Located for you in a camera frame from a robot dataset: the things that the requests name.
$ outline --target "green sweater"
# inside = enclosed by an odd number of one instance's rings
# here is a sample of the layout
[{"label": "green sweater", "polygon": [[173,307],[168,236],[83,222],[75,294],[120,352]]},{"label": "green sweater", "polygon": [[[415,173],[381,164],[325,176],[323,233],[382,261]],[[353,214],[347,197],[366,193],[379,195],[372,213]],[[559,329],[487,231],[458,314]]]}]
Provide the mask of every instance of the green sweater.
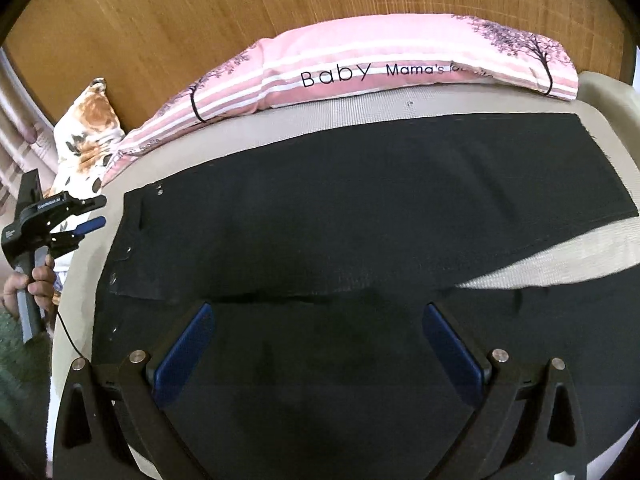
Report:
[{"label": "green sweater", "polygon": [[[47,462],[50,356],[46,333],[23,345],[20,323],[0,307],[0,421],[38,476]],[[0,449],[6,441],[0,438]]]}]

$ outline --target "pink striped pillow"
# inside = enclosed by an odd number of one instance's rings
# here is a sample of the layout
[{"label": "pink striped pillow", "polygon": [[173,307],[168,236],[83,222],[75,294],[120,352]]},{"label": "pink striped pillow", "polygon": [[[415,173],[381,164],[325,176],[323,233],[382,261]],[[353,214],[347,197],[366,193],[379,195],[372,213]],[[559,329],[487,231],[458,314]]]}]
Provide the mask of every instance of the pink striped pillow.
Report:
[{"label": "pink striped pillow", "polygon": [[502,82],[575,99],[578,75],[557,41],[474,16],[389,14],[316,23],[259,40],[131,131],[107,183],[204,124],[307,101],[433,83]]}]

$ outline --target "tree print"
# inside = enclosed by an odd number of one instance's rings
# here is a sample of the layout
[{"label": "tree print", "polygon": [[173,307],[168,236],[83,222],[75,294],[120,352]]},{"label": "tree print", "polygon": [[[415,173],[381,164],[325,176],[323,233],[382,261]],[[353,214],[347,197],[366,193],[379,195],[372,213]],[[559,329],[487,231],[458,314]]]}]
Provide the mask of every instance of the tree print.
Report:
[{"label": "tree print", "polygon": [[167,102],[165,102],[162,105],[162,107],[156,112],[154,117],[156,118],[156,117],[163,116],[166,113],[166,111],[169,108],[171,108],[171,106],[173,106],[180,99],[188,95],[190,96],[191,106],[193,107],[193,111],[196,114],[196,117],[200,122],[204,123],[205,121],[200,117],[195,107],[194,96],[195,96],[196,90],[199,90],[200,88],[202,88],[205,85],[205,83],[212,77],[215,77],[216,79],[220,79],[225,74],[231,75],[236,70],[237,66],[240,66],[245,61],[249,61],[251,59],[251,57],[249,56],[249,50],[251,50],[252,48],[255,48],[256,44],[257,43],[254,43],[251,46],[247,47],[237,56],[233,56],[228,61],[225,61],[223,64],[215,67],[213,70],[210,70],[200,79],[198,79],[197,81],[194,81],[192,84],[187,86],[187,88],[185,88],[181,92],[178,92],[175,96],[173,96],[171,99],[169,99]]},{"label": "tree print", "polygon": [[549,88],[545,95],[551,93],[554,80],[549,70],[550,62],[570,64],[571,59],[560,43],[541,34],[534,34],[526,30],[517,30],[491,20],[483,20],[476,16],[458,16],[459,20],[465,20],[471,24],[474,32],[481,34],[501,54],[516,57],[518,54],[537,59],[545,69],[549,78]]}]

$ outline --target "person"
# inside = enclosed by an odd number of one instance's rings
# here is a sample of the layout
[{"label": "person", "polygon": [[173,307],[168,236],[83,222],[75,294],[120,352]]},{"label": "person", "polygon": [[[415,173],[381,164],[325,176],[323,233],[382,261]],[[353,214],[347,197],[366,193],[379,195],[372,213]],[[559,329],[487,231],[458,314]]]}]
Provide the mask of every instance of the person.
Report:
[{"label": "person", "polygon": [[54,261],[33,269],[33,281],[13,272],[0,301],[0,478],[41,479],[46,476],[46,430],[49,404],[51,339],[43,332],[22,343],[17,291],[25,288],[47,313],[52,328]]}]

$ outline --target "brown wood grain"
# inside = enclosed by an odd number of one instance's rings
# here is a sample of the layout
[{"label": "brown wood grain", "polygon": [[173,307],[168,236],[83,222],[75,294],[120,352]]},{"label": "brown wood grain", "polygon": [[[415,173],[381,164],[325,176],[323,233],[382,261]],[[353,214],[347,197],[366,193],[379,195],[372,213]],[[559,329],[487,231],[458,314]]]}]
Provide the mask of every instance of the brown wood grain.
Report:
[{"label": "brown wood grain", "polygon": [[260,38],[393,12],[475,14],[555,38],[579,72],[621,73],[625,27],[607,0],[32,0],[6,47],[53,119],[103,76],[113,107],[133,128]]}]

